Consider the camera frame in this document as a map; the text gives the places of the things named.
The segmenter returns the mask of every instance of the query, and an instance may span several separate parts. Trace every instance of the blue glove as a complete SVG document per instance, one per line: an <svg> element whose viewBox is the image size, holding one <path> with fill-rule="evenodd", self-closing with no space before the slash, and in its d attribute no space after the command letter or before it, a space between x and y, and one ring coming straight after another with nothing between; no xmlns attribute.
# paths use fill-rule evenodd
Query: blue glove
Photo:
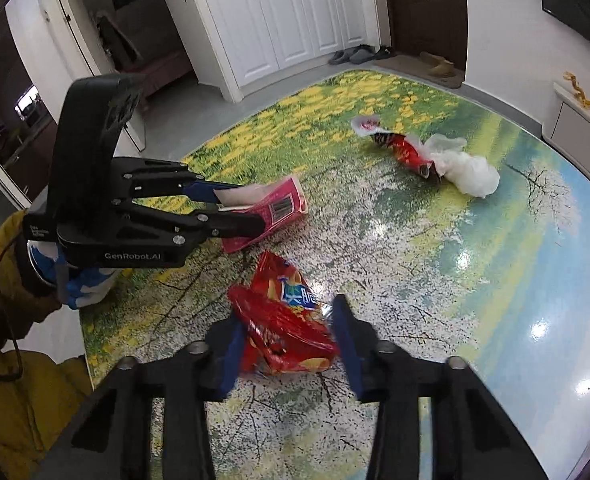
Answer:
<svg viewBox="0 0 590 480"><path fill-rule="evenodd" d="M66 264L61 248L54 242L28 241L28 256L38 276L44 282L56 287L55 264ZM118 275L118 269L81 270L66 284L68 297L63 303L73 309L99 303L108 294Z"/></svg>

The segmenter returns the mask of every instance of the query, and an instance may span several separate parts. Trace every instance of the doorway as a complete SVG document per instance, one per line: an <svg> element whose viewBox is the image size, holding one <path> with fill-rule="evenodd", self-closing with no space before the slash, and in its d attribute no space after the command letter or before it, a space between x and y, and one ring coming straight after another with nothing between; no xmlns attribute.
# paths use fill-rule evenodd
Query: doorway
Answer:
<svg viewBox="0 0 590 480"><path fill-rule="evenodd" d="M140 103L126 125L126 133L142 151L146 147L150 112L178 88L197 86L166 1L59 1L93 75L120 72L145 76Z"/></svg>
<svg viewBox="0 0 590 480"><path fill-rule="evenodd" d="M466 69L466 0L387 0L392 47L402 54L428 52Z"/></svg>

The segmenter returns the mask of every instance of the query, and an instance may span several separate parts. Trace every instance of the barcode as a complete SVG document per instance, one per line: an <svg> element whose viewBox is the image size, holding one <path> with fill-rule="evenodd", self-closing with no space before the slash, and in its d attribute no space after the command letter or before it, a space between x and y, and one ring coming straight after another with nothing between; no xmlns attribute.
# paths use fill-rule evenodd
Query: barcode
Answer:
<svg viewBox="0 0 590 480"><path fill-rule="evenodd" d="M288 215L295 211L293 204L293 196L288 195L286 198L282 198L279 202L274 202L270 206L271 208L271 220L273 224L277 224L280 220L286 218Z"/></svg>

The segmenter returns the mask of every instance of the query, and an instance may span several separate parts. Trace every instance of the doormat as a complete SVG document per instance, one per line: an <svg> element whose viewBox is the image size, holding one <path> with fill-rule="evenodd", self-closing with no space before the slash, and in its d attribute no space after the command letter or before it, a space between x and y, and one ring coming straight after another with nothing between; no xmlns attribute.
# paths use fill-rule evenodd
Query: doormat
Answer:
<svg viewBox="0 0 590 480"><path fill-rule="evenodd" d="M453 77L439 77L429 73L433 65L425 63L417 56L407 56L406 54L399 54L389 59L378 59L374 62L377 66L394 70L395 72L402 72L403 74L411 75L431 83L435 83L445 88L457 89L462 86L464 82L464 72L459 68L455 69Z"/></svg>

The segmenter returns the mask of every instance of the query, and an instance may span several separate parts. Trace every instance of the red wrapper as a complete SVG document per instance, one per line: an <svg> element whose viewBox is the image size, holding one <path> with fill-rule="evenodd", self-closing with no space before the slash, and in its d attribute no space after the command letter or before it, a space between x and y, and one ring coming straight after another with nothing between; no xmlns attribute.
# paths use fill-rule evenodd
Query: red wrapper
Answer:
<svg viewBox="0 0 590 480"><path fill-rule="evenodd" d="M406 136L389 133L374 134L372 137L379 145L393 148L395 158L419 176L428 178L432 171L435 173L435 163L422 158L414 146L406 141Z"/></svg>
<svg viewBox="0 0 590 480"><path fill-rule="evenodd" d="M229 299L248 330L243 371L252 371L258 360L268 373L321 372L331 365L337 347L322 305L299 270L283 258L262 254L251 286L231 286Z"/></svg>

